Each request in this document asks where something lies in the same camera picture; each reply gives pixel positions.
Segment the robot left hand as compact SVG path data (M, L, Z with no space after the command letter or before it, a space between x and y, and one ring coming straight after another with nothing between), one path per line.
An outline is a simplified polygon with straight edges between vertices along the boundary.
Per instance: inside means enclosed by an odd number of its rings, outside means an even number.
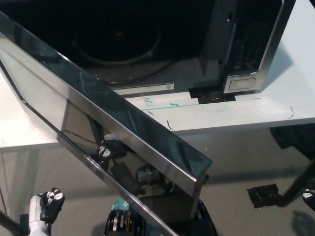
M29 223L43 221L53 224L62 209L65 195L59 188L34 195L30 200Z

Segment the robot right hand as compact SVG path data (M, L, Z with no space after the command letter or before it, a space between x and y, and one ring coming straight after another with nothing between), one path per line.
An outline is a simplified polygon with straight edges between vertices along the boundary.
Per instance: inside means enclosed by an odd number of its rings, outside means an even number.
M315 193L311 189L305 189L302 194L304 203L315 211Z

